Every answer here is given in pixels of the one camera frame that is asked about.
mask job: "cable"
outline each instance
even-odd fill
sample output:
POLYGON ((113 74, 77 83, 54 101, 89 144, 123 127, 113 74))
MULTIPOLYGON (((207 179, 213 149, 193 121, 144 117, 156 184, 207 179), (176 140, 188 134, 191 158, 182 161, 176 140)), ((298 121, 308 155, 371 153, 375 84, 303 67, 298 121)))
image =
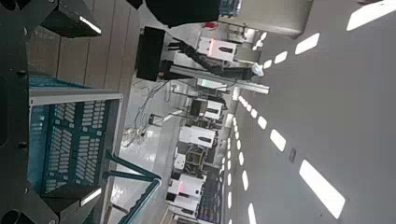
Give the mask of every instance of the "cable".
POLYGON ((141 115, 145 110, 146 106, 149 102, 150 99, 152 99, 157 92, 159 92, 166 84, 168 84, 169 81, 166 81, 163 84, 157 85, 154 87, 152 90, 149 90, 148 88, 148 96, 145 100, 145 102, 138 108, 137 114, 134 117, 134 137, 131 139, 131 141, 124 145, 124 147, 129 147, 138 137, 145 137, 146 136, 146 130, 149 127, 149 118, 148 114, 143 114, 141 115))

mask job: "gray floor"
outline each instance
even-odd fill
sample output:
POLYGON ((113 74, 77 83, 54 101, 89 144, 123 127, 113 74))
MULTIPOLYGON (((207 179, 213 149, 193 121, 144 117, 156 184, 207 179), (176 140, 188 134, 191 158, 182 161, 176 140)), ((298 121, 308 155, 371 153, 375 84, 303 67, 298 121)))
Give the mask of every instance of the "gray floor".
MULTIPOLYGON (((145 5, 139 9, 139 15, 141 27, 152 26, 166 29, 166 27, 155 19, 145 5)), ((188 43, 195 44, 201 32, 201 25, 189 24, 172 30, 166 30, 173 36, 181 37, 188 43)), ((147 99, 148 90, 157 85, 159 84, 134 77, 125 120, 125 128, 134 127, 134 118, 139 107, 147 99)), ((181 108, 184 104, 184 98, 179 95, 170 96, 169 94, 172 86, 177 87, 178 91, 187 90, 187 86, 180 82, 173 81, 167 84, 149 101, 144 114, 149 115, 153 113, 158 116, 166 117, 168 113, 177 111, 176 107, 181 108)), ((150 170, 163 178, 163 185, 150 199, 135 223, 160 223, 166 212, 167 204, 164 198, 166 195, 168 178, 172 170, 179 123, 180 118, 173 117, 166 121, 161 128, 150 127, 146 139, 137 141, 128 147, 121 147, 120 149, 120 156, 122 158, 150 170)), ((119 166, 118 170, 129 172, 122 166, 119 166)), ((114 183, 111 202, 129 209, 134 205, 135 201, 140 198, 147 185, 147 183, 143 182, 117 178, 114 183)), ((113 209, 109 223, 118 223, 123 216, 124 214, 122 212, 113 209)))

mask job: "ceiling light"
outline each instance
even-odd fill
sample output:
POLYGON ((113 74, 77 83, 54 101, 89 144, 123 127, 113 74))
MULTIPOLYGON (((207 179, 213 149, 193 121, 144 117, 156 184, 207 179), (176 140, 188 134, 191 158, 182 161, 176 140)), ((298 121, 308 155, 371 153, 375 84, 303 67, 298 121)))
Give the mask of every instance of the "ceiling light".
POLYGON ((277 130, 273 129, 271 131, 270 138, 280 151, 285 150, 286 139, 277 130))
POLYGON ((261 47, 263 46, 262 41, 261 41, 261 40, 258 40, 257 43, 256 43, 256 46, 259 47, 259 48, 261 48, 261 47))
POLYGON ((260 41, 263 41, 267 37, 267 32, 262 33, 262 36, 260 37, 260 41))
POLYGON ((263 130, 267 127, 267 120, 264 119, 262 116, 259 116, 259 120, 257 122, 263 130))
POLYGON ((254 119, 257 118, 257 110, 252 109, 250 114, 251 114, 251 117, 253 117, 254 119))
POLYGON ((244 165, 245 158, 244 158, 244 153, 240 152, 239 153, 239 164, 244 165))
POLYGON ((256 222, 256 214, 254 214, 253 203, 251 203, 248 206, 247 213, 248 213, 249 224, 257 224, 257 222, 256 222))
POLYGON ((301 164, 300 176, 329 209, 330 213, 338 219, 346 199, 306 160, 301 164))
POLYGON ((79 17, 79 20, 87 24, 91 29, 93 29, 96 33, 101 34, 102 30, 99 27, 95 26, 92 22, 88 21, 87 19, 83 18, 82 16, 79 17))
POLYGON ((361 7, 350 16, 346 30, 354 30, 370 21, 381 18, 394 10, 396 10, 396 2, 394 0, 384 0, 361 7))
POLYGON ((242 173, 242 182, 244 184, 244 190, 248 190, 248 173, 247 173, 247 171, 244 171, 242 173))
POLYGON ((275 57, 275 63, 282 63, 288 58, 288 52, 283 51, 275 57))
POLYGON ((267 62, 264 63, 263 68, 267 69, 267 68, 271 67, 271 65, 272 65, 272 60, 268 60, 267 62))
POLYGON ((307 39, 303 40, 297 45, 296 54, 301 54, 309 49, 317 46, 319 41, 320 33, 309 36, 307 39))
POLYGON ((232 200, 232 197, 233 197, 233 195, 232 195, 232 193, 231 192, 228 192, 228 208, 230 209, 231 208, 231 206, 233 205, 233 202, 231 201, 232 200))
POLYGON ((89 196, 87 196, 86 198, 82 199, 80 201, 79 206, 82 207, 85 204, 87 204, 88 202, 90 202, 92 199, 96 198, 97 196, 99 196, 102 193, 102 189, 97 189, 96 191, 94 191, 92 194, 90 194, 89 196))
POLYGON ((228 174, 228 176, 227 176, 227 183, 228 183, 228 186, 231 186, 231 174, 228 174))

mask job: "white machine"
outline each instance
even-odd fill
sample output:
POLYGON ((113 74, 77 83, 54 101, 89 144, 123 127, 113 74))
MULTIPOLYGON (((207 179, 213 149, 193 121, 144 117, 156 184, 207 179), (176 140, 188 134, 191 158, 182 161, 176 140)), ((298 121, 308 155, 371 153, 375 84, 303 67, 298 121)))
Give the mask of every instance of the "white machine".
POLYGON ((175 162, 174 162, 174 167, 178 170, 183 170, 184 165, 186 163, 186 155, 177 153, 175 162))
POLYGON ((205 180, 182 174, 179 180, 171 179, 166 200, 175 214, 195 219, 205 180))
POLYGON ((193 143, 202 147, 212 148, 216 132, 196 126, 182 127, 178 140, 184 143, 193 143))
POLYGON ((208 57, 233 62, 236 51, 236 44, 225 42, 213 38, 201 37, 198 45, 198 52, 208 57))

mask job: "metal frame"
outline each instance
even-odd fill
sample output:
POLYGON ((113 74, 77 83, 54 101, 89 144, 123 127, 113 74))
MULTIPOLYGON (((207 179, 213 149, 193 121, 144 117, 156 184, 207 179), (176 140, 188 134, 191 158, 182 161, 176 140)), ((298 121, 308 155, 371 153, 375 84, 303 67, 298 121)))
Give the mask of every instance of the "metal frame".
MULTIPOLYGON (((93 89, 51 89, 51 90, 29 90, 29 106, 35 105, 53 105, 53 104, 66 104, 75 102, 86 102, 86 101, 98 101, 108 100, 110 102, 110 110, 108 114, 108 120, 115 120, 116 122, 108 122, 106 126, 106 138, 104 149, 115 151, 117 147, 120 147, 120 141, 118 140, 118 133, 120 130, 120 114, 123 104, 123 95, 117 91, 108 90, 93 90, 93 89)), ((101 173, 107 171, 109 168, 109 161, 106 161, 105 157, 102 159, 101 173)), ((96 219, 103 221, 105 218, 105 211, 107 201, 107 195, 109 193, 109 184, 106 182, 104 187, 105 192, 103 200, 100 200, 94 208, 94 216, 96 219)))
POLYGON ((125 166, 126 168, 138 172, 140 175, 132 175, 129 173, 118 172, 118 171, 108 171, 103 173, 103 179, 108 179, 111 176, 115 176, 115 177, 131 179, 131 180, 150 182, 150 184, 146 188, 146 191, 141 195, 140 199, 136 201, 135 205, 130 209, 129 213, 125 217, 123 217, 119 222, 119 224, 130 224, 134 221, 138 213, 142 210, 143 206, 149 201, 149 199, 155 193, 155 191, 162 185, 163 183, 162 178, 159 175, 156 175, 142 167, 132 164, 114 154, 111 154, 111 152, 109 151, 106 152, 106 158, 109 159, 110 161, 114 161, 116 164, 125 166))
POLYGON ((268 94, 270 91, 270 88, 264 85, 256 84, 256 83, 251 83, 247 82, 244 80, 235 80, 227 78, 227 77, 220 77, 213 75, 209 72, 202 71, 202 70, 196 70, 196 69, 190 69, 188 67, 183 67, 183 66, 178 66, 178 65, 172 65, 171 72, 189 76, 189 77, 197 77, 197 78, 204 78, 204 79, 209 79, 212 81, 216 81, 219 83, 227 84, 228 86, 235 86, 239 87, 244 90, 248 91, 255 91, 259 93, 264 93, 268 94))

